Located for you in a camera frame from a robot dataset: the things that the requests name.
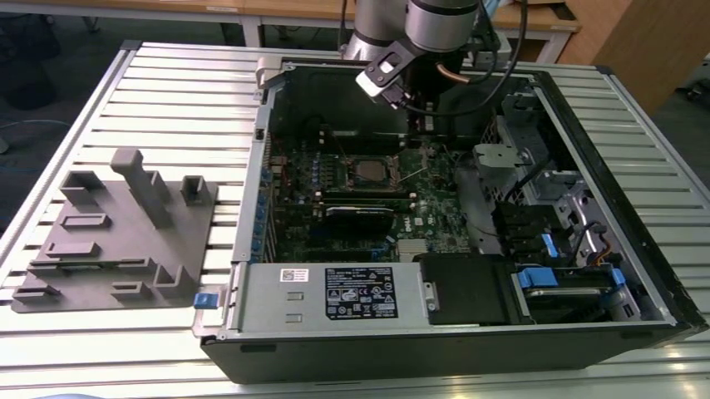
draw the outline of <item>metal table surface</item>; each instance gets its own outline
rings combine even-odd
[[[710,392],[710,332],[573,372],[348,384],[233,384],[199,348],[191,308],[17,314],[14,288],[63,205],[69,170],[109,167],[139,146],[165,180],[221,183],[202,284],[229,278],[250,134],[254,69],[268,53],[330,52],[143,43],[122,50],[0,240],[0,397],[687,397]],[[524,65],[556,78],[623,188],[704,313],[710,312],[710,195],[613,76],[593,67]]]

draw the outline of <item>metal bracket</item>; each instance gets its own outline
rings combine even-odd
[[[260,89],[268,88],[268,81],[282,73],[282,57],[266,56],[257,61],[257,86]]]

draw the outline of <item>blue latch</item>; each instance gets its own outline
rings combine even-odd
[[[195,309],[217,309],[221,306],[221,295],[218,293],[195,294]]]
[[[627,284],[627,278],[624,277],[624,273],[619,268],[612,269],[612,278],[615,279],[615,283],[617,284],[617,287]]]
[[[553,268],[526,268],[518,272],[521,288],[557,287],[556,273]]]
[[[548,253],[552,258],[560,258],[560,252],[557,252],[556,242],[553,241],[553,236],[550,234],[542,235],[542,241],[548,246]]]

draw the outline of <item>barcode sticker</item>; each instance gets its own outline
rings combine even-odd
[[[240,10],[236,7],[207,7],[209,11],[219,12],[238,12]]]
[[[572,32],[574,32],[574,31],[577,30],[576,27],[565,27],[564,25],[553,25],[553,26],[550,27],[550,29],[552,29],[553,31],[572,31]]]
[[[308,283],[309,269],[308,268],[284,268],[281,270],[282,283]]]

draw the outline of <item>floor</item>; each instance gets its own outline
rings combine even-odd
[[[98,26],[101,31],[89,33],[79,17],[55,18],[53,29],[63,51],[59,57],[45,62],[45,67],[57,85],[58,99],[34,111],[18,111],[0,99],[2,122],[51,119],[71,123],[125,39],[214,45],[225,45],[226,38],[229,44],[240,44],[242,39],[240,26],[217,23],[102,18]],[[266,28],[266,44],[270,47],[336,50],[338,46],[338,31],[334,29],[304,27],[289,32],[289,36],[290,39],[282,41],[276,28]],[[683,94],[676,94],[656,114],[655,121],[696,173],[710,185],[710,140],[705,140],[710,110],[689,103]],[[19,125],[0,130],[0,137],[11,145],[0,155],[0,233],[30,193],[66,130],[58,125]]]

